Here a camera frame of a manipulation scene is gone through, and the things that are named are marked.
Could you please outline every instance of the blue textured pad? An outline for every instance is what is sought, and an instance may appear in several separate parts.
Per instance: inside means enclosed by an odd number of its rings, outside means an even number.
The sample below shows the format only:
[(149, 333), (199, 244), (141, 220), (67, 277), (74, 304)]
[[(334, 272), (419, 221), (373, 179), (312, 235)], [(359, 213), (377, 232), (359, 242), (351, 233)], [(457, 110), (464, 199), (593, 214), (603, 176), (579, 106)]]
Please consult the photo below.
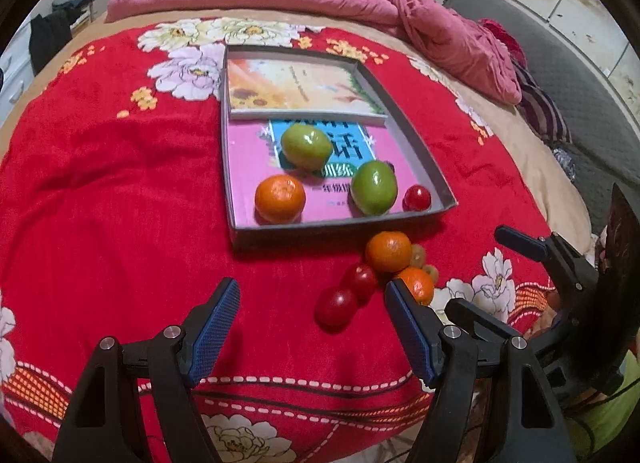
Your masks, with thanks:
[(226, 288), (193, 344), (193, 363), (188, 374), (192, 386), (196, 386), (200, 380), (211, 374), (239, 308), (240, 288), (238, 283), (233, 281)]
[(390, 284), (385, 293), (386, 310), (396, 333), (409, 359), (414, 374), (427, 385), (435, 377), (431, 367), (431, 348), (423, 337), (414, 316), (402, 300), (402, 295), (395, 284)]

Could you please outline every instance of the metal screw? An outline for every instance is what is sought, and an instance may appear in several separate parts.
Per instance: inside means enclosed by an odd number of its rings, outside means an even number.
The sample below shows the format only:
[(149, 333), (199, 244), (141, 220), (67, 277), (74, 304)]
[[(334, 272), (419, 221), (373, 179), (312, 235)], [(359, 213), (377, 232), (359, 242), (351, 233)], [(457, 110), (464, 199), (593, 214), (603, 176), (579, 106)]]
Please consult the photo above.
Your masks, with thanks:
[(114, 345), (116, 345), (116, 340), (113, 337), (105, 337), (100, 341), (100, 349), (105, 351), (110, 350)]
[(460, 331), (460, 328), (458, 326), (452, 326), (450, 324), (444, 327), (444, 334), (446, 337), (455, 339), (462, 335), (462, 332)]
[(511, 345), (516, 349), (524, 349), (527, 347), (527, 341), (522, 337), (513, 337), (511, 339)]
[(164, 328), (164, 336), (167, 338), (176, 338), (180, 333), (182, 333), (180, 326), (168, 326)]

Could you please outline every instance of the white drawer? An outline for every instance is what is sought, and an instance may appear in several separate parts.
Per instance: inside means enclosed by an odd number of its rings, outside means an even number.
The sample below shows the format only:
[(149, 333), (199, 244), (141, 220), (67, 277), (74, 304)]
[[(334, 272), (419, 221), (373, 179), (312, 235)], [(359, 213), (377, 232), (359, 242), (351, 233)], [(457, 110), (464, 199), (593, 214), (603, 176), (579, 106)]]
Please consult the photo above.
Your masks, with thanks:
[(27, 91), (32, 81), (33, 68), (31, 67), (31, 60), (27, 56), (26, 60), (16, 65), (11, 77), (4, 78), (4, 86), (0, 91), (0, 126), (4, 124), (15, 103)]
[(31, 15), (20, 25), (9, 45), (0, 56), (0, 69), (4, 71), (4, 79), (14, 76), (21, 68), (25, 58), (30, 59), (29, 40), (31, 38)]

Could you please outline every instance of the gray headboard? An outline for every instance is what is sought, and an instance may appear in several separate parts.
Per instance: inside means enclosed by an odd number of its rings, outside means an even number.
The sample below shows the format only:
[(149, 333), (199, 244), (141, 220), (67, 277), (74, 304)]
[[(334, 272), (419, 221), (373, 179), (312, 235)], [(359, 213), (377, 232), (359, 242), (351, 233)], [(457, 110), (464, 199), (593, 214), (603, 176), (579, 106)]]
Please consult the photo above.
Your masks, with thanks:
[(474, 21), (498, 21), (520, 43), (529, 71), (556, 102), (574, 144), (565, 148), (576, 164), (575, 186), (595, 231), (606, 224), (614, 182), (640, 201), (640, 142), (625, 114), (568, 45), (507, 0), (445, 0)]

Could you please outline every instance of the striped pillow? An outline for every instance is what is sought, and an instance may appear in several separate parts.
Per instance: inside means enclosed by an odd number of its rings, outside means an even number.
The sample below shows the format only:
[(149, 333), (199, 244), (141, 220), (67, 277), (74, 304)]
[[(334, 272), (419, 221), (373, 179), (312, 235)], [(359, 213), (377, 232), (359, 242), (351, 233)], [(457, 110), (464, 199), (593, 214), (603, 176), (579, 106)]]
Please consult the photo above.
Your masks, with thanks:
[(571, 131), (556, 103), (536, 84), (529, 71), (513, 58), (511, 61), (522, 90), (522, 100), (516, 107), (529, 127), (544, 142), (572, 143)]

